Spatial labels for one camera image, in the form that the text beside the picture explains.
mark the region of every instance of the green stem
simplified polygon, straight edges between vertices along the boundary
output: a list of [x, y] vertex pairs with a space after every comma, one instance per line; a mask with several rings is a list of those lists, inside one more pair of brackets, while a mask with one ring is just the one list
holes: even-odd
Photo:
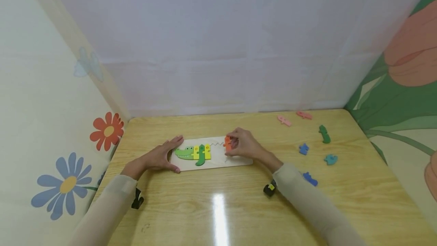
[[410, 138], [405, 137], [405, 136], [400, 136], [400, 135], [395, 134], [395, 133], [369, 129], [369, 130], [365, 131], [365, 134], [370, 135], [372, 137], [373, 136], [382, 136], [382, 137], [387, 137], [387, 138], [391, 138], [394, 140], [400, 140], [402, 142], [405, 142], [406, 144], [409, 144], [409, 145], [419, 149], [420, 151], [428, 154], [429, 156], [434, 154], [434, 150], [432, 150], [428, 146], [423, 145], [422, 143], [419, 143], [416, 140], [410, 139]]
[[91, 187], [91, 186], [83, 186], [85, 189], [94, 190], [97, 191], [97, 187]]

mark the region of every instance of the yellow flower center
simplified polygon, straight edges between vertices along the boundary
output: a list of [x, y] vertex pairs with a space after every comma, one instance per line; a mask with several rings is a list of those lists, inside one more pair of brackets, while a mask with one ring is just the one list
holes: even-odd
[[105, 131], [103, 131], [103, 134], [104, 134], [105, 137], [111, 136], [112, 133], [114, 133], [114, 127], [113, 126], [109, 126], [109, 127], [105, 128]]
[[75, 176], [68, 177], [61, 184], [60, 192], [62, 194], [67, 194], [69, 191], [72, 191], [74, 186], [76, 185], [77, 179]]

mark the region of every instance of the orange puzzle piece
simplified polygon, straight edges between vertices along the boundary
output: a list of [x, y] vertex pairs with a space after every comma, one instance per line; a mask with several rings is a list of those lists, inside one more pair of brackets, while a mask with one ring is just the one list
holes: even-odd
[[226, 148], [226, 152], [232, 150], [231, 138], [230, 138], [229, 136], [226, 136], [226, 137], [225, 137], [225, 143], [224, 143], [223, 146]]

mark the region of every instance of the butterfly decal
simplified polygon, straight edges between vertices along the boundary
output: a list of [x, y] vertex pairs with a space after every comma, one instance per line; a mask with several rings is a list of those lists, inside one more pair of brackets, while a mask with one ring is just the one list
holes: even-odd
[[80, 58], [77, 60], [74, 67], [74, 76], [84, 77], [87, 76], [87, 74], [92, 73], [100, 82], [103, 82], [103, 72], [100, 68], [97, 55], [92, 52], [90, 58], [88, 58], [88, 54], [84, 47], [80, 47], [79, 54]]

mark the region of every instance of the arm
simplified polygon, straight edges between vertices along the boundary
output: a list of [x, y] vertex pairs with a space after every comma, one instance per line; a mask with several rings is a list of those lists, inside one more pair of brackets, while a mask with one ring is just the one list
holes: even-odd
[[278, 190], [322, 235], [329, 246], [365, 246], [347, 218], [321, 191], [285, 163], [273, 173]]
[[76, 227], [68, 245], [107, 245], [135, 199], [136, 184], [136, 180], [125, 175], [118, 175], [111, 180]]
[[329, 246], [365, 246], [347, 218], [317, 188], [303, 179], [293, 165], [282, 163], [265, 150], [250, 131], [237, 128], [232, 137], [232, 151], [227, 156], [258, 160], [273, 173], [278, 190], [316, 228]]
[[101, 196], [89, 208], [76, 227], [69, 246], [106, 246], [121, 219], [135, 199], [137, 181], [147, 169], [181, 171], [172, 165], [167, 154], [184, 142], [182, 136], [158, 145], [150, 152], [129, 162], [116, 176]]

